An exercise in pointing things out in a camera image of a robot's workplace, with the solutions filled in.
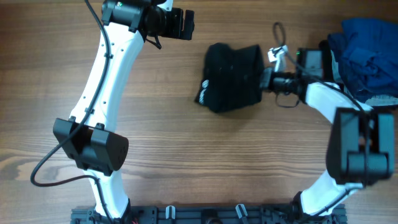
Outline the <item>black t-shirt with white logo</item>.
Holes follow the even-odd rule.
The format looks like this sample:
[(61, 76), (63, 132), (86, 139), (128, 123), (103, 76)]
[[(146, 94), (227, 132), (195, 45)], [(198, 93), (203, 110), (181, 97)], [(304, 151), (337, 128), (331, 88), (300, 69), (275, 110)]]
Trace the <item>black t-shirt with white logo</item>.
[(195, 102), (214, 113), (255, 105), (262, 101), (260, 77), (264, 69), (259, 45), (232, 49), (228, 44), (213, 44), (205, 55)]

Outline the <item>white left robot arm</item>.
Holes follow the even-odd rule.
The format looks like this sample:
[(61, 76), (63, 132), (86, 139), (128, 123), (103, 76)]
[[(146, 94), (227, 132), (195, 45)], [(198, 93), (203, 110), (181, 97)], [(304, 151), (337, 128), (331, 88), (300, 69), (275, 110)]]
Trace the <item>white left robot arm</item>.
[(69, 159), (88, 175), (95, 212), (120, 220), (129, 198), (120, 169), (129, 141), (115, 133), (118, 110), (132, 66), (145, 42), (153, 37), (191, 40), (195, 13), (172, 1), (105, 1), (103, 31), (85, 89), (67, 120), (56, 119), (53, 133)]

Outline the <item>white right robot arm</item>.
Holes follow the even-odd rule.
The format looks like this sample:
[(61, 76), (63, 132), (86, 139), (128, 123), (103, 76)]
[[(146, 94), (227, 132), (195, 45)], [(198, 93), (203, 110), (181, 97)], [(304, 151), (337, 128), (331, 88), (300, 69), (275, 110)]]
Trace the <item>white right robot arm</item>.
[(390, 179), (394, 173), (394, 117), (362, 104), (332, 83), (298, 65), (302, 75), (285, 71), (291, 58), (286, 46), (268, 53), (274, 68), (263, 71), (260, 87), (276, 95), (297, 96), (331, 123), (326, 171), (291, 203), (291, 218), (305, 221), (329, 216), (345, 199)]

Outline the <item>blue clothes pile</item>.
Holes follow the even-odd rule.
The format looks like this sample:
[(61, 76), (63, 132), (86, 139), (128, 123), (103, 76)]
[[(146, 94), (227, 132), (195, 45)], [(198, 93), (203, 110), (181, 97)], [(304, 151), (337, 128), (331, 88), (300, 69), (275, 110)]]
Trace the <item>blue clothes pile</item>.
[(397, 23), (353, 18), (319, 47), (325, 68), (344, 92), (373, 107), (397, 107)]

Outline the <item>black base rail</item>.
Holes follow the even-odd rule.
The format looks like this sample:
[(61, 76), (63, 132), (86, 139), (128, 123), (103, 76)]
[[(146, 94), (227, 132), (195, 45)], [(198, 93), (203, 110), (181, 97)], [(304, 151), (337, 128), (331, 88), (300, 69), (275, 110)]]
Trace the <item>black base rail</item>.
[(206, 224), (206, 223), (326, 223), (347, 224), (348, 217), (344, 205), (339, 205), (325, 217), (303, 218), (294, 220), (289, 214), (287, 204), (268, 204), (262, 206), (234, 207), (131, 207), (122, 218), (116, 218), (114, 223), (142, 224)]

